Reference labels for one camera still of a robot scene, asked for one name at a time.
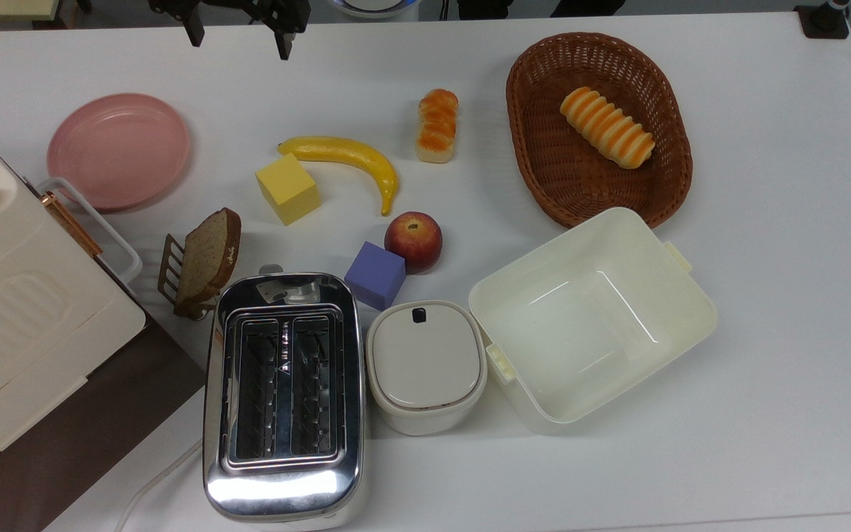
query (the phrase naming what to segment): toaster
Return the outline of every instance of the toaster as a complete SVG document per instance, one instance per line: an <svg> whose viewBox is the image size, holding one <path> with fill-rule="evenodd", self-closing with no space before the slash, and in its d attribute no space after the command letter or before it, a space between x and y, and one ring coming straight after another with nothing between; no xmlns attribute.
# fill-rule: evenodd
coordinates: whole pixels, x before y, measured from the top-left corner
<svg viewBox="0 0 851 532"><path fill-rule="evenodd" d="M357 303L325 273L228 287L213 317L203 485L261 530L344 525L363 508L367 434Z"/></svg>

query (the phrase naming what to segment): toaster cord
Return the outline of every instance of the toaster cord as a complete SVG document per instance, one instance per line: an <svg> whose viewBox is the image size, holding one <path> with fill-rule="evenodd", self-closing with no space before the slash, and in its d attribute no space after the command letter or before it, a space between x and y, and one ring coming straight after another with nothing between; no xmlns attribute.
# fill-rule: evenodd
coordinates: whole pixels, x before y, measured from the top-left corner
<svg viewBox="0 0 851 532"><path fill-rule="evenodd" d="M121 532L121 530L124 529L124 526L127 525L127 519L129 519L129 516L131 516L131 513L133 512L133 508L136 508L136 505L138 504L140 499L142 499L143 496L146 495L146 493L148 493L152 488L154 488L156 484L160 484L160 482L163 481L163 479L165 479L166 477L168 477L169 474L172 474L173 471L176 471L176 469L178 469L183 462L192 457L193 454L196 454L196 451L199 451L199 449L201 448L202 438L200 438L199 441L196 441L196 444L192 445L192 447L189 448L189 451L183 452L182 456L177 458L176 461L170 464L168 468L163 469L163 472L161 472L161 474L158 474L153 477L152 481L147 482L144 487L142 487L138 492L136 492L136 495L133 495L131 502L129 502L129 504L127 505L127 509L124 511L124 514L120 516L120 521L117 522L117 528L114 529L114 532Z"/></svg>

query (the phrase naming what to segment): red apple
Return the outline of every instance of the red apple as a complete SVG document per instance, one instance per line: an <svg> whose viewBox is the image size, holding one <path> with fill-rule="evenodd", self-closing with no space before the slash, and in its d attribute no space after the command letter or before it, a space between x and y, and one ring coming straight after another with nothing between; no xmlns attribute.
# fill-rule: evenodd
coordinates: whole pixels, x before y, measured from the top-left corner
<svg viewBox="0 0 851 532"><path fill-rule="evenodd" d="M406 260L406 273L425 272L442 253L442 228L428 214L405 212L389 223L384 245Z"/></svg>

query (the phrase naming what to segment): brown basket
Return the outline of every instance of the brown basket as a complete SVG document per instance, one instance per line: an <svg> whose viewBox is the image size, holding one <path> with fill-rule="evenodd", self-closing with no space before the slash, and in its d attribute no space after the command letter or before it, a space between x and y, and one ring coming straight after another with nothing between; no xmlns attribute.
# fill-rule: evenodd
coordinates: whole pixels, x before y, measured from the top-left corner
<svg viewBox="0 0 851 532"><path fill-rule="evenodd" d="M584 85L651 132L655 149L642 166L619 168L561 115L564 98ZM524 182L560 225L624 206L655 227L688 195L691 151L671 85L651 58L624 41L563 33L527 48L507 76L507 115Z"/></svg>

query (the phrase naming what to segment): fake bread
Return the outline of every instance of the fake bread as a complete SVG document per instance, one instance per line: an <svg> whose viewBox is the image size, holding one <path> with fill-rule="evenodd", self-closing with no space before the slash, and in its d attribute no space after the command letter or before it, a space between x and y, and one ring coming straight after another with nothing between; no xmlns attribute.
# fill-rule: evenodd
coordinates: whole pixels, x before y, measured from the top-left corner
<svg viewBox="0 0 851 532"><path fill-rule="evenodd" d="M447 163L455 145L455 121L459 98L452 91L429 91L419 102L419 132L416 155L419 161Z"/></svg>
<svg viewBox="0 0 851 532"><path fill-rule="evenodd" d="M217 296L229 282L239 253L242 222L223 208L186 235L182 272L176 290L176 316L195 317L198 306Z"/></svg>
<svg viewBox="0 0 851 532"><path fill-rule="evenodd" d="M567 95L560 113L602 156L621 168L639 168L655 147L652 134L589 87Z"/></svg>

